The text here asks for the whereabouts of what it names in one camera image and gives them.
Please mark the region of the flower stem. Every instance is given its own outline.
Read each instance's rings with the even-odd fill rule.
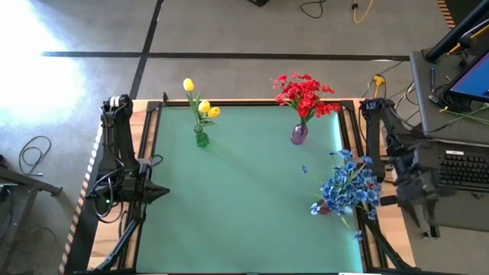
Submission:
[[[196,116],[197,125],[200,126],[200,119],[199,119],[199,115],[196,113],[195,102],[193,101],[192,93],[190,93],[190,98],[192,99],[192,102],[189,102],[190,103],[190,107],[192,108],[193,114]]]

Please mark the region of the concrete floor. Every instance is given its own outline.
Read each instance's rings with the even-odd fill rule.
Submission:
[[[258,8],[245,0],[165,0],[151,52],[317,53],[362,60],[365,55],[407,56],[433,46],[448,31],[435,0],[377,0],[362,24],[353,23],[350,2],[327,1],[318,20],[301,13],[303,2],[270,0]],[[360,3],[363,11],[367,2]],[[31,215],[32,226],[51,228],[59,244],[50,253],[19,257],[16,270],[57,271],[96,135],[98,107],[111,95],[130,92],[140,61],[39,57],[40,53],[141,53],[156,4],[157,0],[0,2],[2,38],[9,42],[0,44],[5,53],[0,152],[17,169],[22,146],[35,135],[48,136],[53,148],[37,170],[44,173],[43,180],[64,187],[59,199],[40,194]],[[148,58],[137,99],[159,99],[162,92],[181,99],[185,77],[194,78],[196,88],[208,98],[270,98],[274,96],[270,80],[294,70],[330,84],[337,91],[335,97],[354,98],[364,93],[375,73],[392,65],[392,61]],[[412,81],[408,62],[384,75],[388,95]],[[404,102],[399,113],[406,118],[415,110]],[[410,228],[410,238],[421,268],[456,270],[453,261],[426,253],[427,242],[415,228]],[[40,236],[32,245],[43,241],[49,236]],[[449,241],[443,238],[439,243]]]

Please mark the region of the computer monitor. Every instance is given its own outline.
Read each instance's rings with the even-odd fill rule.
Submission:
[[[447,92],[489,103],[489,51],[480,55],[456,79]]]

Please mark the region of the black floor stripe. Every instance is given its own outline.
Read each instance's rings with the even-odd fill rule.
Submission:
[[[409,56],[360,55],[360,54],[307,54],[307,53],[149,53],[149,58],[189,58],[189,59],[252,59],[252,60],[343,60],[409,61]]]
[[[136,52],[85,52],[85,51],[45,51],[40,53],[42,57],[122,57],[139,58],[142,53]]]
[[[146,41],[144,42],[143,46],[143,56],[139,60],[138,68],[136,69],[134,80],[132,81],[131,91],[129,92],[129,97],[132,99],[136,99],[138,96],[141,80],[143,79],[144,68],[146,67],[146,54],[150,52],[151,44],[153,43],[154,32],[156,31],[156,26],[158,25],[163,1],[164,0],[157,0],[156,6],[154,7],[153,17],[151,18],[150,27],[147,30]]]

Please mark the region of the blue screen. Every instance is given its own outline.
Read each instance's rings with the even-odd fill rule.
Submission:
[[[451,90],[489,99],[489,53],[470,68]]]

